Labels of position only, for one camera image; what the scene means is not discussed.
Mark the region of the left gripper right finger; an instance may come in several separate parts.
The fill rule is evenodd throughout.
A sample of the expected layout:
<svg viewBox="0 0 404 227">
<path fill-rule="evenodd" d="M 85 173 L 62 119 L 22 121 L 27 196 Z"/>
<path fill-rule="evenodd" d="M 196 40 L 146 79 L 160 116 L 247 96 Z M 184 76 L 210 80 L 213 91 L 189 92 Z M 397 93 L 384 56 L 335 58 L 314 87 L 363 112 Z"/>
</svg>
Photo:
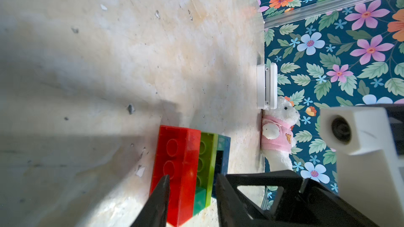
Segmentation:
<svg viewBox="0 0 404 227">
<path fill-rule="evenodd" d="M 264 173 L 217 175 L 216 199 L 219 226 L 268 226 L 268 214 L 238 190 L 239 186 L 264 186 L 267 183 L 267 176 Z"/>
</svg>

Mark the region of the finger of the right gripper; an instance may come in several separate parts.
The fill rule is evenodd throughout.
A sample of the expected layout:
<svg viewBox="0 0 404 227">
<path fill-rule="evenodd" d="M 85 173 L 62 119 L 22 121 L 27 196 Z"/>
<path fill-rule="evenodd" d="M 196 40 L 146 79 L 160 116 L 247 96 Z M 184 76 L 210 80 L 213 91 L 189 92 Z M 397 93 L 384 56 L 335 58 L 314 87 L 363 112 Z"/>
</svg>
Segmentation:
<svg viewBox="0 0 404 227">
<path fill-rule="evenodd" d="M 374 227 L 376 224 L 325 186 L 290 170 L 264 173 L 277 186 L 268 227 Z"/>
</svg>

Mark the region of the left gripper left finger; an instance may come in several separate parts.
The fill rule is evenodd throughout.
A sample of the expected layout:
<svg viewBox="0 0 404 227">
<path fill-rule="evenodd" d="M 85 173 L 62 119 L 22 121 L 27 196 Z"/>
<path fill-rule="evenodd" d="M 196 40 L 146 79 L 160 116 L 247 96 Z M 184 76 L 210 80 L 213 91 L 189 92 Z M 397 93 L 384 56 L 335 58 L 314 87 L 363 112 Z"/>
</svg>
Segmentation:
<svg viewBox="0 0 404 227">
<path fill-rule="evenodd" d="M 163 176 L 130 227 L 165 227 L 170 195 L 169 175 Z"/>
</svg>

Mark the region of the blue lego brick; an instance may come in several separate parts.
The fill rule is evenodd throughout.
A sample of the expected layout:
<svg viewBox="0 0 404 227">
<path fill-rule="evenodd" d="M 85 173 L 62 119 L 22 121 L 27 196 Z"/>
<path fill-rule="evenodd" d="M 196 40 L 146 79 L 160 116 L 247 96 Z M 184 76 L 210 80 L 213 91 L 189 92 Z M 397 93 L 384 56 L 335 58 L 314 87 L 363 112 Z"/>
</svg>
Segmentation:
<svg viewBox="0 0 404 227">
<path fill-rule="evenodd" d="M 231 138 L 223 135 L 218 136 L 218 146 L 215 162 L 215 172 L 213 181 L 212 197 L 216 198 L 216 180 L 218 174 L 226 175 L 228 172 L 228 162 L 230 154 Z"/>
</svg>

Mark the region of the red lego brick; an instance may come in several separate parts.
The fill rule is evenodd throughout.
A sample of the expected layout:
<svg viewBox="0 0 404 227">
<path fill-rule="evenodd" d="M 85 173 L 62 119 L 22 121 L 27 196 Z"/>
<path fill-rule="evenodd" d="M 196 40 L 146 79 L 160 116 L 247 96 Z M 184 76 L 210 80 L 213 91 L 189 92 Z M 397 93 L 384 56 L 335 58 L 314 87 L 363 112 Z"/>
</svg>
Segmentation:
<svg viewBox="0 0 404 227">
<path fill-rule="evenodd" d="M 161 125 L 150 193 L 169 175 L 167 222 L 179 227 L 193 217 L 201 131 Z"/>
</svg>

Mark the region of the lime green lego brick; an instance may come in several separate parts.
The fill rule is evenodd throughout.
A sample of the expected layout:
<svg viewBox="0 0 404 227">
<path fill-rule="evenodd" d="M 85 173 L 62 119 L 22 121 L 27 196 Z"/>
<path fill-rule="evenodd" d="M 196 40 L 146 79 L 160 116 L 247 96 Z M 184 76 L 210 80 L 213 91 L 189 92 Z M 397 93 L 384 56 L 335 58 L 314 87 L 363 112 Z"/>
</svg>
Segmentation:
<svg viewBox="0 0 404 227">
<path fill-rule="evenodd" d="M 197 186 L 206 190 L 205 208 L 210 206 L 213 191 L 218 134 L 202 132 L 197 169 Z"/>
</svg>

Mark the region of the small green lego brick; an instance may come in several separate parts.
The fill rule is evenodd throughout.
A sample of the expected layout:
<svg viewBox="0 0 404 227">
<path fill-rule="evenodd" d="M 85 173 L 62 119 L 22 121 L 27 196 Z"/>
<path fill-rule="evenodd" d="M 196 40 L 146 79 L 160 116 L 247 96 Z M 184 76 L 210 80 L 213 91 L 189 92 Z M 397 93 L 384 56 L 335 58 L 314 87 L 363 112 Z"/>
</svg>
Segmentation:
<svg viewBox="0 0 404 227">
<path fill-rule="evenodd" d="M 202 187 L 196 187 L 193 216 L 196 216 L 202 210 L 204 210 L 205 204 L 206 204 L 206 189 Z"/>
</svg>

